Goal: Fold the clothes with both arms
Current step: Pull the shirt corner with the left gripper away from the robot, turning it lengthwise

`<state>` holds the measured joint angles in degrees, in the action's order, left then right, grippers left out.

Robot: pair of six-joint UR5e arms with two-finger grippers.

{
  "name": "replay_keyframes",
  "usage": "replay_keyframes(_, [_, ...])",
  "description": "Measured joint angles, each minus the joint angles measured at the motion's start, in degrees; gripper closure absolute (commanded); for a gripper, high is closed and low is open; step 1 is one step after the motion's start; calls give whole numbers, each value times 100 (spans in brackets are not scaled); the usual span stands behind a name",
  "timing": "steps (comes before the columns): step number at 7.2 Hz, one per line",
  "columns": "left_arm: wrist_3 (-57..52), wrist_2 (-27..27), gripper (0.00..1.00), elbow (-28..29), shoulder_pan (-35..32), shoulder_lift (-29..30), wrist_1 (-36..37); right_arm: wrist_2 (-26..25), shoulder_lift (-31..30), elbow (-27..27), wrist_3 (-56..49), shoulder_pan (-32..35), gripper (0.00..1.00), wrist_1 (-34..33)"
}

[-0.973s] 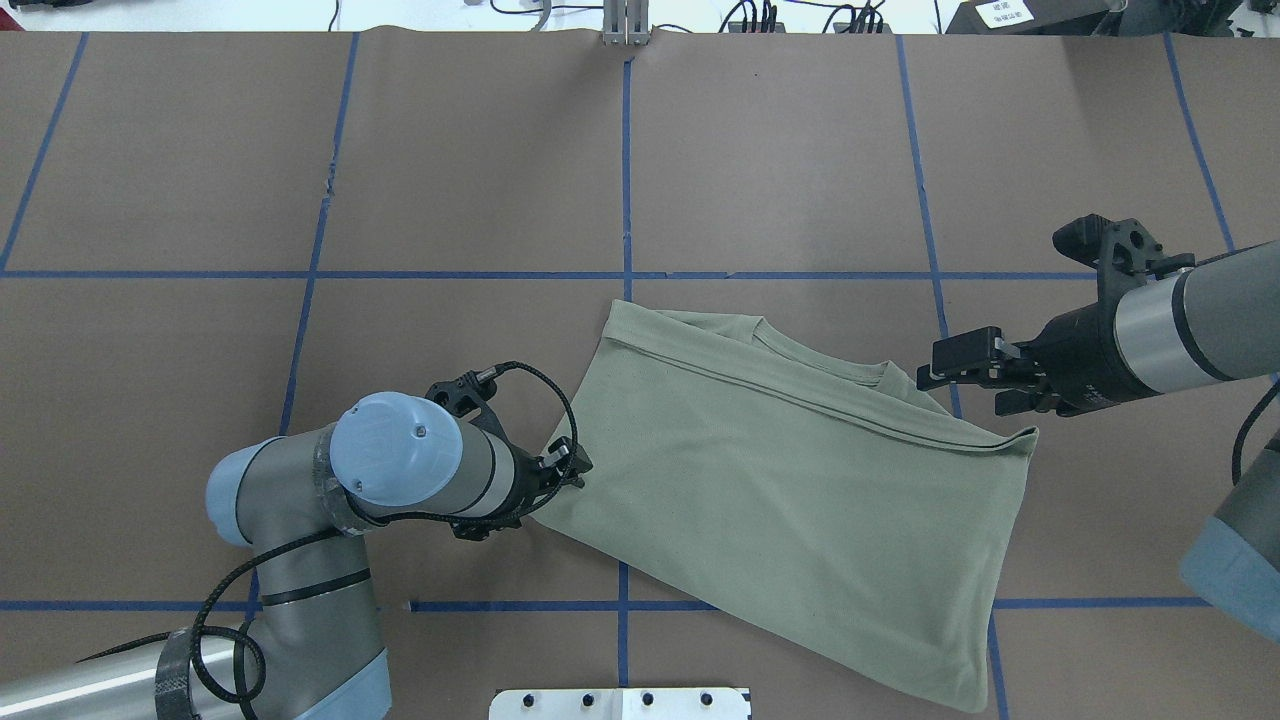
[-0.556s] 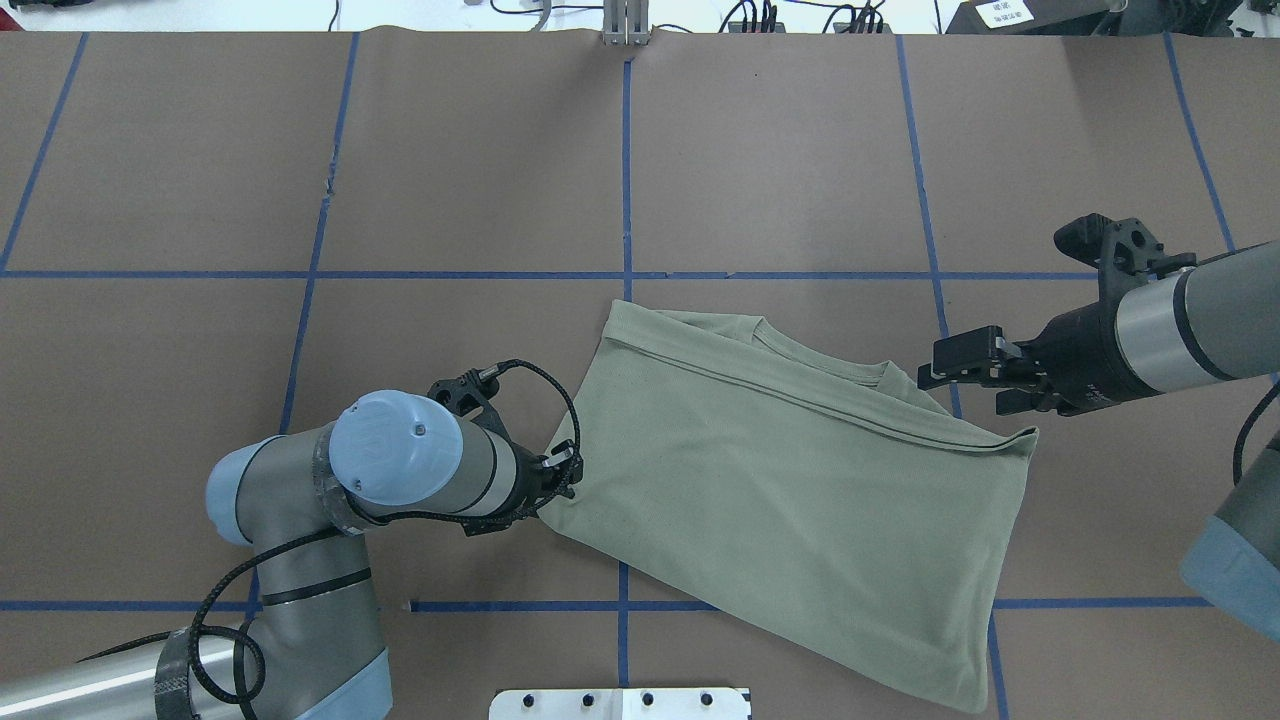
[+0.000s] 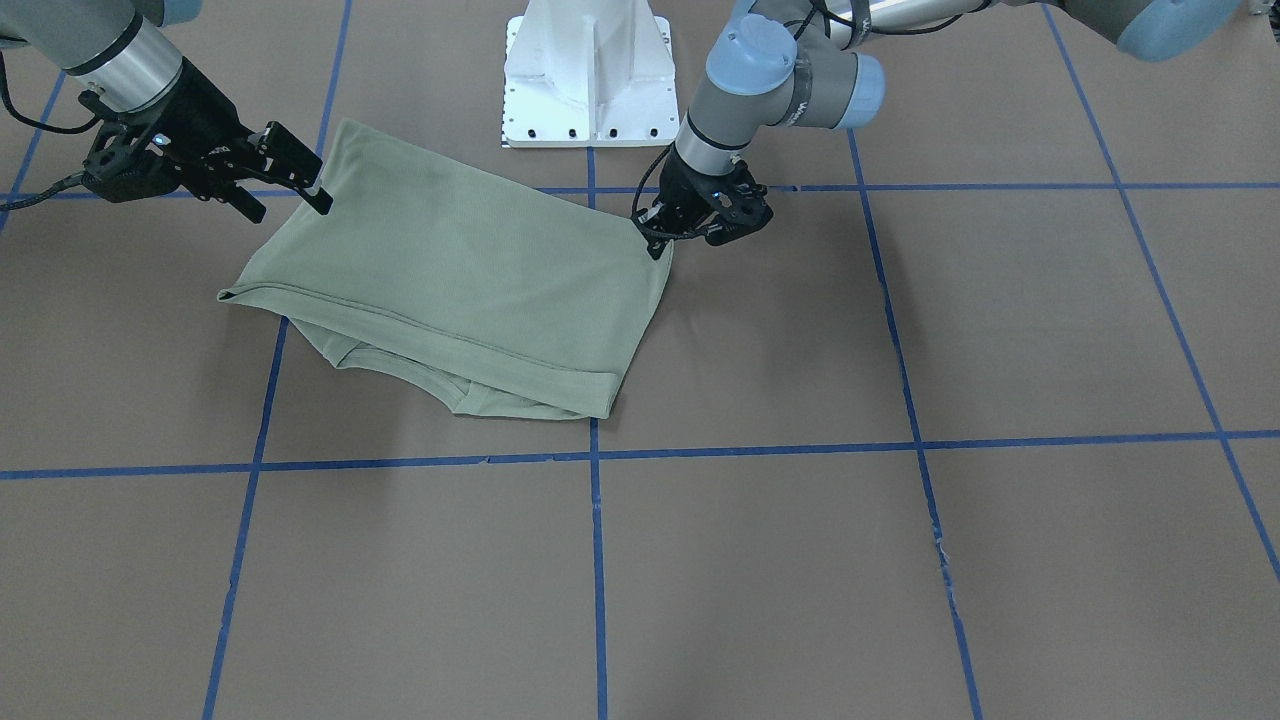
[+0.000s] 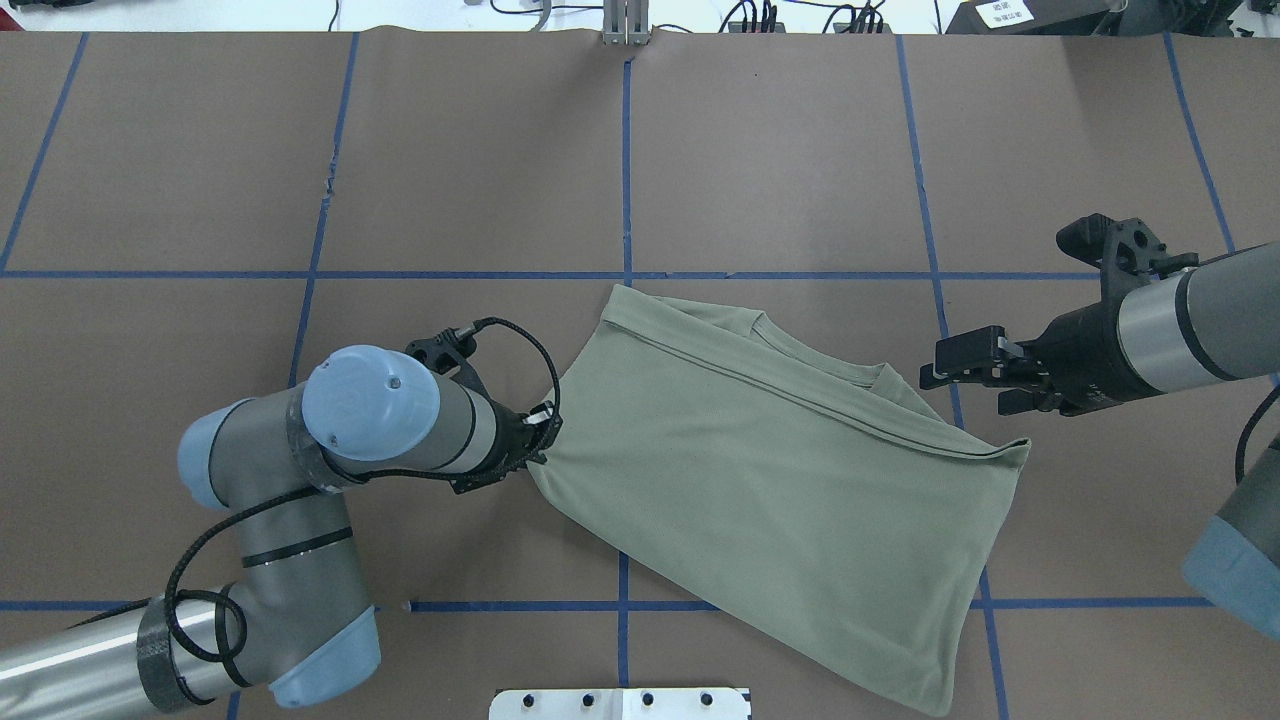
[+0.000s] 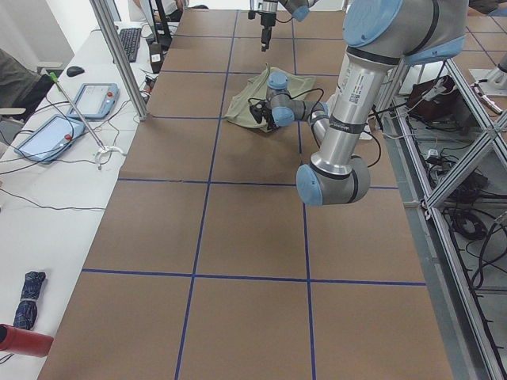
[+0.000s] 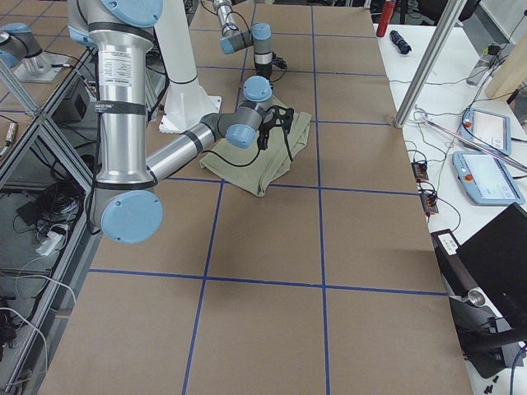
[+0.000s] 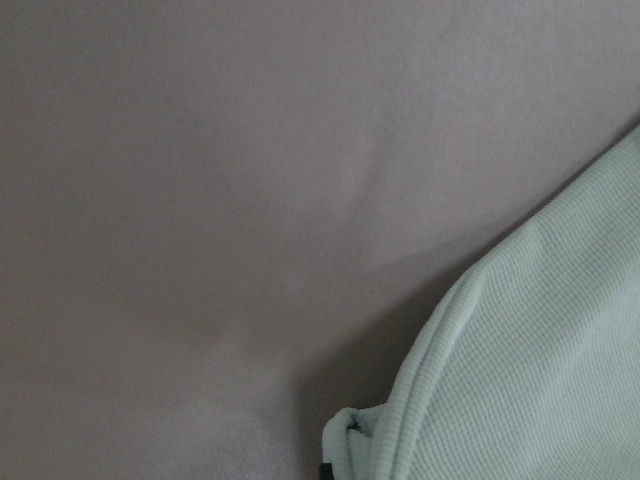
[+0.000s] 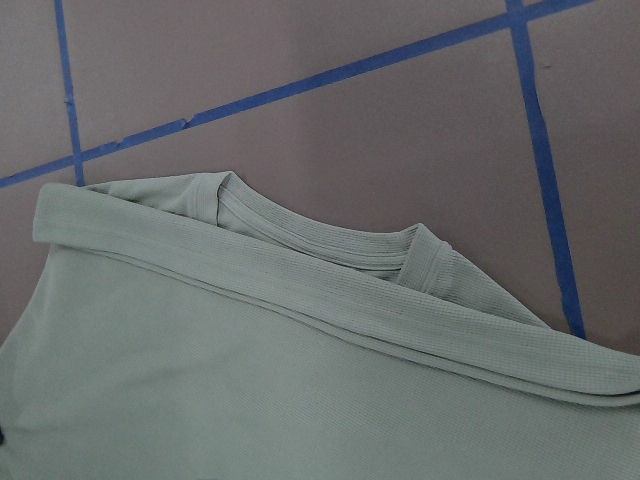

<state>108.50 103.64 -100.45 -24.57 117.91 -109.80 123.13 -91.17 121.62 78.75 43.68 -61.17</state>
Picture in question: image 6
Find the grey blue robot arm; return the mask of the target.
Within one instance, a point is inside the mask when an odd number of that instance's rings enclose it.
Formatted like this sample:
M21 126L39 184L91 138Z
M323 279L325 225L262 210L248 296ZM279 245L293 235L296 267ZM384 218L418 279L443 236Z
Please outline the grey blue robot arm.
M273 86L281 79L281 77L273 79L273 68L277 67L286 72L287 62L274 51L271 26L264 22L254 22L250 26L234 9L235 4L235 1L212 1L213 13L221 28L222 51L224 54L233 54L242 49L252 48L256 75L266 78Z
M212 6L222 51L252 49L257 70L242 87L241 104L227 113L199 82L181 1L68 3L71 38L96 51L100 168L88 222L108 239L151 238L163 220L155 187L217 142L265 150L273 128L291 128L292 109L272 99L270 25L238 30L231 2Z

